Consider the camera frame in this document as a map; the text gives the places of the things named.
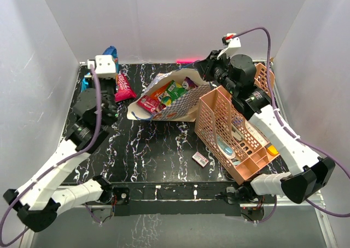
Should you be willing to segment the pink snack bag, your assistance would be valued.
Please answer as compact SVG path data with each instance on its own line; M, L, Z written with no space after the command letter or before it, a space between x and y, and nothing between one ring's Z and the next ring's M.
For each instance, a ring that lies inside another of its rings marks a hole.
M131 88L129 80L122 73L118 74L118 79L116 80L116 94L115 102L121 102L128 99L135 99L137 97L134 90Z

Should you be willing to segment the checkered paper bag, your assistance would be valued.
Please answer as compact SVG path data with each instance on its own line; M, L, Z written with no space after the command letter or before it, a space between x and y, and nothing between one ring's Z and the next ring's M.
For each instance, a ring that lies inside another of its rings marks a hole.
M211 90L198 70L181 68L159 73L140 98L127 108L129 120L194 122L199 99Z

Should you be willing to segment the blue chips bag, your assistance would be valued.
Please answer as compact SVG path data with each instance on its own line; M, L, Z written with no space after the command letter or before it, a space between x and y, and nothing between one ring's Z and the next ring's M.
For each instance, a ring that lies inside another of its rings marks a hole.
M108 79L108 80L114 80L115 81L115 85L116 84L116 80L118 79L118 73L119 73L119 64L118 64L118 53L117 53L117 49L116 47L114 46L110 46L108 47L102 55L111 55L115 61L115 65L116 65L116 72L117 72L117 75L116 75L116 78L115 79ZM91 72L90 70L88 69L88 66L87 66L87 72L85 73L85 76L83 78L83 81L82 81L82 84L81 84L81 91L84 91L88 88L92 88L92 79L90 77L91 75Z

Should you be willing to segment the red snack packet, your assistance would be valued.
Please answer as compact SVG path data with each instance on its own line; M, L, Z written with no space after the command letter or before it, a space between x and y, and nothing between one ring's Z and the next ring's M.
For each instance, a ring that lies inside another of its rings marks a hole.
M157 114L166 107L158 99L153 99L148 95L142 96L137 101L137 105L151 114Z

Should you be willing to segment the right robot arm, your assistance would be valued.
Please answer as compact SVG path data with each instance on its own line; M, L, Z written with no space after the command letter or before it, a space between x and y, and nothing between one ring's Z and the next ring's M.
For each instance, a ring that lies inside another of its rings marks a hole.
M273 97L269 68L257 69L247 55L228 58L216 50L196 61L194 67L202 79L218 82L231 95L234 108L271 142L288 167L288 172L253 179L243 190L249 202L270 194L300 204L328 183L335 161L300 142L282 119Z

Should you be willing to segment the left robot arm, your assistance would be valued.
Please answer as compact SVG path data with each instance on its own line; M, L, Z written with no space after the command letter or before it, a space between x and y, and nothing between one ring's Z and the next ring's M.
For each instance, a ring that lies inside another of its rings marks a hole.
M113 187L97 175L85 183L59 190L66 177L92 155L109 136L107 128L118 118L115 105L115 79L99 80L82 91L73 106L76 121L66 137L42 168L18 189L8 189L3 198L19 220L30 230L41 232L58 215L76 206L96 201L106 204L113 197Z

